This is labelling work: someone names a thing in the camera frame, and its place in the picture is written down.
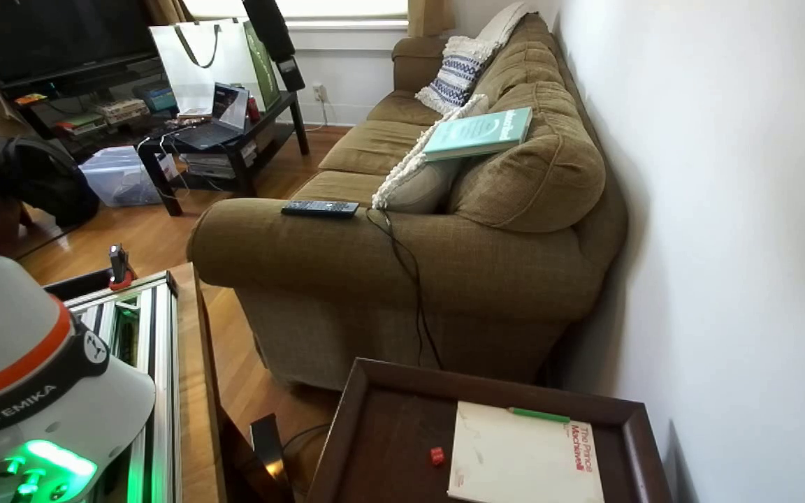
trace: book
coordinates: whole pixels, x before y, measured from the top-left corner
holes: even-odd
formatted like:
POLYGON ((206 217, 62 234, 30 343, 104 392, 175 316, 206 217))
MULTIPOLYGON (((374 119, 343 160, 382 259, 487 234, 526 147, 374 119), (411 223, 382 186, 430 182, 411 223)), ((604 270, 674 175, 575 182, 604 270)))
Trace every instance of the book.
POLYGON ((424 146, 424 160, 462 160, 506 150, 526 140, 532 107, 473 115, 439 122, 424 146))
POLYGON ((592 424, 533 408, 458 403, 448 494, 604 503, 592 424))

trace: white bag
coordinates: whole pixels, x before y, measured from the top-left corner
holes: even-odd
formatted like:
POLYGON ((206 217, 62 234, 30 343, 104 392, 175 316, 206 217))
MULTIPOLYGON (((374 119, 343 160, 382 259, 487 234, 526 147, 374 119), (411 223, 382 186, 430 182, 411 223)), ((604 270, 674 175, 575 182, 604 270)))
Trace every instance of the white bag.
POLYGON ((179 115, 212 115, 214 84, 242 86, 258 108, 280 94, 273 65, 248 21, 150 26, 150 35, 179 115))

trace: remote control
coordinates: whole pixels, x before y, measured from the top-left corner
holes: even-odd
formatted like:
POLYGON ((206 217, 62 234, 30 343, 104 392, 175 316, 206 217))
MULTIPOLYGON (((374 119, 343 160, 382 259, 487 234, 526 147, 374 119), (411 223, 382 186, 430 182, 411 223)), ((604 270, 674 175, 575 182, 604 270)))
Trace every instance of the remote control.
POLYGON ((283 207, 284 214, 314 214, 314 217, 351 217, 356 210, 357 200, 315 200, 315 197, 287 200, 283 207))

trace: green book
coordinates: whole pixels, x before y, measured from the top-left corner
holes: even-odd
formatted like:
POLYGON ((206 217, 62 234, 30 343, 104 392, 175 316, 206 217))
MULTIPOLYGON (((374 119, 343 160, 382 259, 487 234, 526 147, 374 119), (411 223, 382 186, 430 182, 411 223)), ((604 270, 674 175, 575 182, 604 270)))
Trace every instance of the green book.
POLYGON ((526 140, 532 116, 532 107, 523 107, 442 122, 424 146, 424 160, 458 160, 506 150, 526 140))

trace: window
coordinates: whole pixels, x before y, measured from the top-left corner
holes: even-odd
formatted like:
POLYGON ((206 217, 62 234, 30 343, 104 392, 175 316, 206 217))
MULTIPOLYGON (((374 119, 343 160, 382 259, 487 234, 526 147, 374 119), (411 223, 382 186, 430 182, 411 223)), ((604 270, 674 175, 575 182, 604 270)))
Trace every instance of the window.
MULTIPOLYGON (((407 14, 407 0, 277 0, 287 19, 400 19, 407 14)), ((245 17, 241 0, 184 0, 192 17, 245 17)))

